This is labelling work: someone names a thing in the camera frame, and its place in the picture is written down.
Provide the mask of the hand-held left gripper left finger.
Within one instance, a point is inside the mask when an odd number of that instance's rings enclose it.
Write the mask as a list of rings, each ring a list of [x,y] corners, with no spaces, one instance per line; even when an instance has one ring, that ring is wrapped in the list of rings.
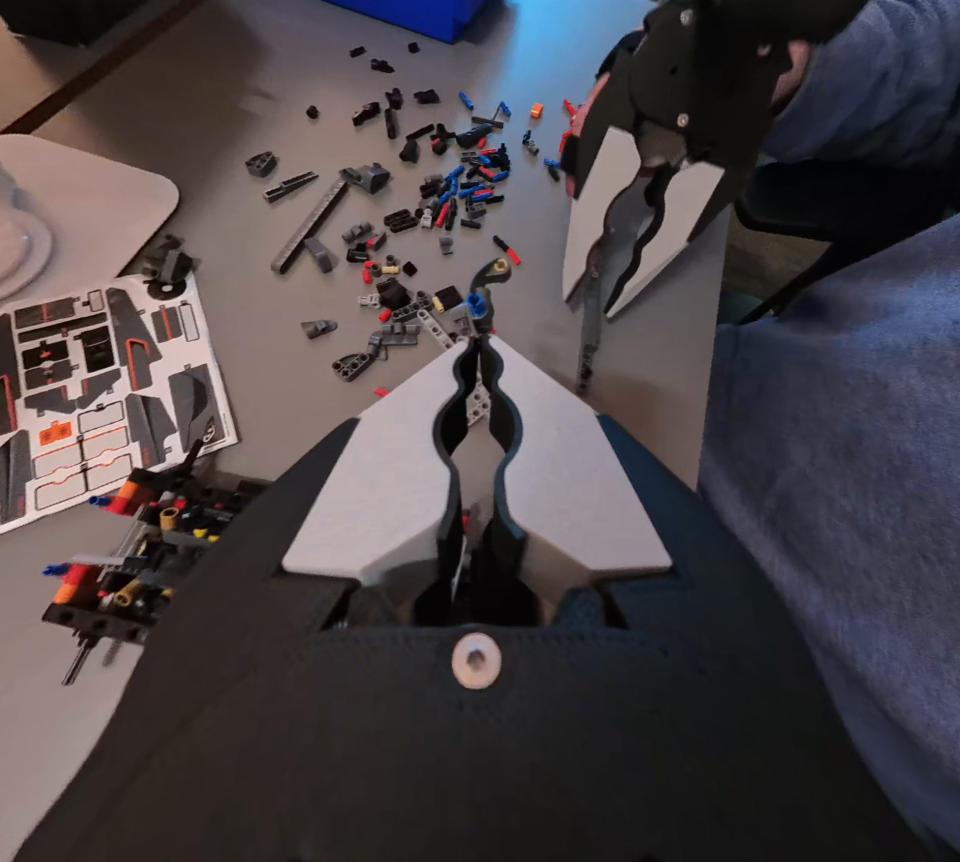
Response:
[[[361,413],[282,558],[287,573],[361,584],[456,575],[465,541],[452,457],[477,366],[476,344],[459,340]]]

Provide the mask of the dark grey lego wheel piece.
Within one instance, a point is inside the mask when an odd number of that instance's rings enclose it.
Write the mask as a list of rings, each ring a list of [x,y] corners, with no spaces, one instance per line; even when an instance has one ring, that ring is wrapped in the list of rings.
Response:
[[[166,234],[144,246],[139,257],[139,270],[150,298],[171,301],[187,290],[188,276],[195,260],[183,249],[184,241]]]

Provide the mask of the pile of small lego pieces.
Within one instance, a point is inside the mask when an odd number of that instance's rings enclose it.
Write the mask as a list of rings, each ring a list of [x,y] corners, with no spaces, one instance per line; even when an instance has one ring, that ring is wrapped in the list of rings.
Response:
[[[371,71],[366,56],[321,51],[273,54],[249,73],[237,153],[270,148],[279,178],[312,170],[318,180],[261,208],[248,181],[231,209],[236,258],[217,350],[234,395],[271,392],[288,408],[300,396],[363,400],[330,367],[377,327],[377,313],[357,301],[375,285],[342,243],[362,222],[386,234],[371,257],[416,269],[393,276],[410,294],[467,294],[478,268],[503,255],[493,236],[504,239],[522,264],[493,289],[496,334],[574,385],[581,316],[561,298],[570,201],[544,159],[558,156],[570,128],[563,102],[583,100],[594,65],[512,42],[431,44],[402,59],[365,36],[392,74]],[[282,245],[341,179],[349,187],[337,208],[288,271],[273,274]]]

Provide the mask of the partly built lego model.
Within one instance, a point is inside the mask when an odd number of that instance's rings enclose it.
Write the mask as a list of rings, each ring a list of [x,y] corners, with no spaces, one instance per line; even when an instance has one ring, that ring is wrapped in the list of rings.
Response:
[[[122,646],[144,646],[204,555],[271,485],[205,465],[197,471],[199,453],[195,443],[178,465],[135,469],[113,493],[91,496],[98,510],[130,519],[122,540],[106,555],[78,554],[42,570],[57,581],[42,621],[76,642],[62,686],[76,682],[102,643],[104,666]]]

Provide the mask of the small lego assembly blue pin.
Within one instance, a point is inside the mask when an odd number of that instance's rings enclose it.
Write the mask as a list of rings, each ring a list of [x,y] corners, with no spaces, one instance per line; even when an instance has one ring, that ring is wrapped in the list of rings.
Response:
[[[491,289],[507,283],[513,274],[511,261],[496,257],[476,272],[469,283],[463,303],[454,310],[454,319],[460,326],[457,341],[464,342],[468,353],[479,350],[479,342],[496,332],[495,306]]]

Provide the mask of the white book stand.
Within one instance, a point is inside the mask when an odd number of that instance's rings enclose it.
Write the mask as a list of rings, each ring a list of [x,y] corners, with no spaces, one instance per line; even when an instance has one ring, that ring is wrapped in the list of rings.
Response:
[[[34,135],[1,136],[3,306],[117,277],[179,206],[169,179]]]

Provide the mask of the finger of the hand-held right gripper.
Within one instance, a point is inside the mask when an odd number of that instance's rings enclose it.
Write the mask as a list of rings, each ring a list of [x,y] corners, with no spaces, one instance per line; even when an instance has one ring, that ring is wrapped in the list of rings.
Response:
[[[709,162],[687,160],[656,170],[644,192],[653,218],[634,239],[629,263],[613,284],[604,305],[606,319],[617,317],[685,250],[725,174]]]
[[[592,166],[582,184],[581,194],[573,199],[561,267],[560,293],[570,301],[587,275],[594,248],[606,231],[608,213],[618,197],[630,188],[642,168],[637,136],[624,128],[611,126],[603,139]],[[642,291],[655,271],[655,225],[649,222],[634,240],[630,261],[611,290],[607,307],[626,307]]]

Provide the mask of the person's right hand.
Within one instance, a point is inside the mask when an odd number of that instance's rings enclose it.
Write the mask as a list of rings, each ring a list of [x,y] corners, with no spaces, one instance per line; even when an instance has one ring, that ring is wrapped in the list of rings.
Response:
[[[783,111],[797,94],[804,82],[812,54],[813,48],[806,41],[797,40],[789,43],[790,68],[776,82],[771,101],[771,110],[774,114]]]

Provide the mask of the lego sticker sheet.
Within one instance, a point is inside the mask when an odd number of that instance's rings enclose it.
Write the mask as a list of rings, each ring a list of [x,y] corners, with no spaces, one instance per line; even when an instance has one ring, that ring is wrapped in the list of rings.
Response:
[[[193,273],[2,308],[1,532],[239,440]]]

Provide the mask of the person's right forearm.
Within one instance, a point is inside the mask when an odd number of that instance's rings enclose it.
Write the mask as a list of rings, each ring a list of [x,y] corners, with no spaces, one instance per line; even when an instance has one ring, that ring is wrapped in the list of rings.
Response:
[[[958,147],[959,0],[870,0],[813,54],[761,152],[938,169]]]

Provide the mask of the long grey lego beam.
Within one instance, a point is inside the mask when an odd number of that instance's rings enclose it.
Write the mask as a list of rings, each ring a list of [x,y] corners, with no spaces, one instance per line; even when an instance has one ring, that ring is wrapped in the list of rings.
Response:
[[[282,248],[270,262],[270,271],[275,275],[283,275],[292,266],[296,257],[301,253],[307,238],[315,235],[326,222],[330,214],[337,208],[347,194],[350,184],[345,180],[338,180],[324,193],[323,197],[298,226],[293,235],[282,245]]]

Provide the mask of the thin dark grey lego beam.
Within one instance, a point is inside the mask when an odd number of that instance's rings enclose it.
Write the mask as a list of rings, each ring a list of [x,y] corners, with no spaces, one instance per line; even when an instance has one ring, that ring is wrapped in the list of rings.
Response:
[[[598,245],[587,257],[586,270],[579,287],[582,327],[575,391],[582,397],[590,390],[594,377],[594,361],[601,340],[603,267],[604,251]]]

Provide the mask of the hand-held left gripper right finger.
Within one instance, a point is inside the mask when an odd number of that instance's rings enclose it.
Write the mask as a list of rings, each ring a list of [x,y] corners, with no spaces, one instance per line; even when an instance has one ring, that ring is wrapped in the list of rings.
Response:
[[[600,416],[498,337],[480,346],[494,473],[490,543],[524,583],[660,575],[673,562]]]

